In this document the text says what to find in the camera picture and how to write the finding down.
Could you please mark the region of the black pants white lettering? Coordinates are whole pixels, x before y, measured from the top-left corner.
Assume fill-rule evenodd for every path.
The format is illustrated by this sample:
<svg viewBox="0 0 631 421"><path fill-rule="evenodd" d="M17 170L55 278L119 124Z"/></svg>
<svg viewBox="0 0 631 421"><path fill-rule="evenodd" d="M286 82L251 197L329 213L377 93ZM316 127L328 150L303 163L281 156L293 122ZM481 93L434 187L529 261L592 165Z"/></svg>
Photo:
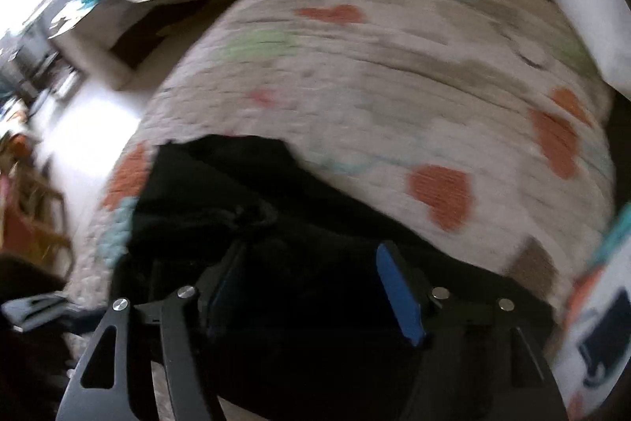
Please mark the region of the black pants white lettering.
<svg viewBox="0 0 631 421"><path fill-rule="evenodd" d="M163 300L233 253L205 325L220 397L269 420L405 420L420 353L377 273L388 241L420 266L450 258L318 180L281 141L168 142L111 289Z"/></svg>

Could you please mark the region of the light wooden chair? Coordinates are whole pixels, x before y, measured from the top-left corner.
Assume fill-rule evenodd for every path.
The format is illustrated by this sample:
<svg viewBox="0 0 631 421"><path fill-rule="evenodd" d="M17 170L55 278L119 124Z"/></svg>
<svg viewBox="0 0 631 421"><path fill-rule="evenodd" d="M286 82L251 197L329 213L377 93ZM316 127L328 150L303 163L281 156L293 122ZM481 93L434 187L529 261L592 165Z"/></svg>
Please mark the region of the light wooden chair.
<svg viewBox="0 0 631 421"><path fill-rule="evenodd" d="M33 166L23 133L1 139L1 254L69 279L75 258L64 194Z"/></svg>

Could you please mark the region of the cartoon fleece blanket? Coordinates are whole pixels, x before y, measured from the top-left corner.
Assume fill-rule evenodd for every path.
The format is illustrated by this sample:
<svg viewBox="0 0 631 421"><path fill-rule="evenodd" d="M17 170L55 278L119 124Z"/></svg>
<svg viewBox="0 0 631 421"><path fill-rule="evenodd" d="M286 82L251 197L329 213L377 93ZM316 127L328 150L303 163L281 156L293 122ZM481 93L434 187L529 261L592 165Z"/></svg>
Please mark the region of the cartoon fleece blanket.
<svg viewBox="0 0 631 421"><path fill-rule="evenodd" d="M592 415L630 362L630 207L589 261L569 303L552 369L571 420Z"/></svg>

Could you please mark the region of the quilted heart pattern bedspread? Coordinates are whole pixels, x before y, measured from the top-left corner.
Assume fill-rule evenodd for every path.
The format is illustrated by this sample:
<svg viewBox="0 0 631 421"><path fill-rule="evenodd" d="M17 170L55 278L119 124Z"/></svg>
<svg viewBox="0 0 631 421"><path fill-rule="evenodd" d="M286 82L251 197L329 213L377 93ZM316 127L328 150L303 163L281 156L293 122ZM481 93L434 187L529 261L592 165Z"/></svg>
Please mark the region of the quilted heart pattern bedspread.
<svg viewBox="0 0 631 421"><path fill-rule="evenodd" d="M547 359L614 208L611 100L549 0L237 0L147 105L69 294L92 333L129 299L112 279L161 145L258 137L551 305Z"/></svg>

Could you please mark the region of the table with white cloth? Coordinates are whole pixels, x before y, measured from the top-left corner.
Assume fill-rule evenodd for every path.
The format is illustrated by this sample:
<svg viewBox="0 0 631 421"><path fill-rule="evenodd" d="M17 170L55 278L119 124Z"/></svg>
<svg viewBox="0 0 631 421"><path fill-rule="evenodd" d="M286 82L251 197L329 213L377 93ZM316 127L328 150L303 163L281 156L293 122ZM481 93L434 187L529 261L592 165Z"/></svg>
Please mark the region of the table with white cloth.
<svg viewBox="0 0 631 421"><path fill-rule="evenodd" d="M52 17L48 38L74 68L120 90L135 71L112 49L151 9L127 0L67 0Z"/></svg>

